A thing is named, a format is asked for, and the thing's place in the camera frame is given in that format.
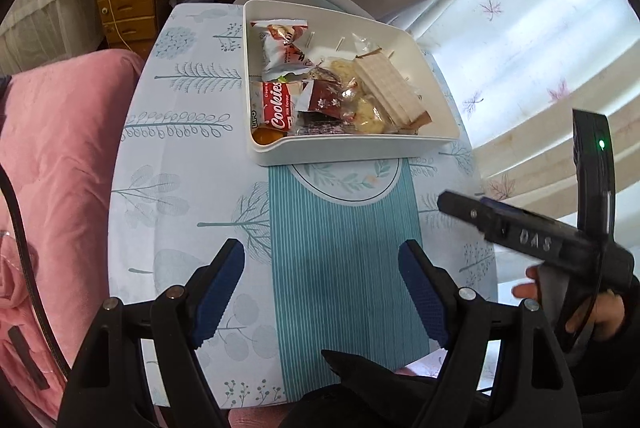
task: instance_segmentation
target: plastic storage bin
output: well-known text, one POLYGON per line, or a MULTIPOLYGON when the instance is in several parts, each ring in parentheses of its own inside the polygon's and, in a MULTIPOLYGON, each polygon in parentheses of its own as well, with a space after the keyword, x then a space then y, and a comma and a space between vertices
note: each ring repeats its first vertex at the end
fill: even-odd
POLYGON ((356 49, 352 33, 368 38, 385 50, 394 51, 390 60, 429 112, 430 124, 418 135, 316 135, 285 137, 270 145, 257 144, 251 136, 251 102, 249 83, 244 84, 246 141, 249 155, 262 166, 319 162, 354 161, 421 157, 429 150, 456 140, 460 131, 442 91, 414 39, 400 29, 329 9, 306 5, 251 0, 244 5, 244 78, 260 81, 264 56, 256 20, 281 18, 307 20, 309 29, 298 42, 315 63, 323 58, 341 57, 353 60, 356 49), (305 49, 306 40, 314 33, 305 49))

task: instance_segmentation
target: sheer curtain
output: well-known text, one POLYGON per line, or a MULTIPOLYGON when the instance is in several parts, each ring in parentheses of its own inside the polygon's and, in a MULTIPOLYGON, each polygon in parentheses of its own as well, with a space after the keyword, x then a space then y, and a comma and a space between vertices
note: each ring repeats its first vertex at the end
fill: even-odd
MULTIPOLYGON (((571 110, 606 114, 616 239, 640 252, 640 23, 627 0, 435 0, 414 10, 394 24, 437 63, 485 193, 574 222, 571 110)), ((499 281, 515 278, 507 262, 498 256, 499 281)))

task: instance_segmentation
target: metal screw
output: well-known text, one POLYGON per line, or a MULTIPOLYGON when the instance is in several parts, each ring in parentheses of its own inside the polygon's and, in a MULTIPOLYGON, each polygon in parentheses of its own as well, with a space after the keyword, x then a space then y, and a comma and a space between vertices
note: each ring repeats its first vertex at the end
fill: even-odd
POLYGON ((524 300, 524 306, 532 313, 540 309, 540 304, 531 298, 524 300))
POLYGON ((175 300, 176 298, 179 298, 184 294, 184 287, 182 287, 181 285, 171 286, 169 287, 169 289, 166 290, 165 294, 167 298, 170 298, 171 300, 175 300))
POLYGON ((111 298, 107 298, 104 302, 102 302, 102 308, 106 311, 111 311, 112 309, 115 309, 118 306, 118 299, 114 298, 113 296, 111 298))
POLYGON ((476 291, 470 287, 461 287, 458 294, 463 300, 468 300, 469 302, 471 302, 471 300, 475 300, 477 296, 476 291))

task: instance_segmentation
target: black sleeve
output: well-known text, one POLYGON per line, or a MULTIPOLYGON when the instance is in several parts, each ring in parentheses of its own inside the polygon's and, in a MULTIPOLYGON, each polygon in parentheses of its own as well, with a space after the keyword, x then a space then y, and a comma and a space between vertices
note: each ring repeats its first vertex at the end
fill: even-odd
POLYGON ((622 297, 625 321, 606 342, 591 340, 589 347, 572 368, 578 395, 624 390, 640 365, 640 283, 634 277, 631 289, 622 297))

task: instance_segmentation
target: blue gripper pad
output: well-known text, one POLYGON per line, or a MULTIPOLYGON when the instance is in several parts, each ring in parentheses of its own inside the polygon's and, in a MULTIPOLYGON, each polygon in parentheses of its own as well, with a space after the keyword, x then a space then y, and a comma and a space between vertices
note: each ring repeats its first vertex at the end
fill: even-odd
MULTIPOLYGON (((231 295, 242 276, 244 270, 242 244, 233 239, 226 241, 207 270, 211 270, 214 277, 208 287, 196 291, 196 296, 200 294, 201 298, 194 311, 191 330, 191 343, 195 348, 201 347, 216 333, 231 295)), ((210 278, 210 273, 207 275, 205 272, 204 278, 210 278)))
POLYGON ((414 301, 424 330, 432 340, 436 340, 441 347, 445 347, 449 341, 446 309, 416 256, 426 258, 416 242, 405 242, 400 246, 398 252, 398 268, 411 299, 414 301), (420 251, 414 252, 415 246, 413 245, 417 246, 420 251))

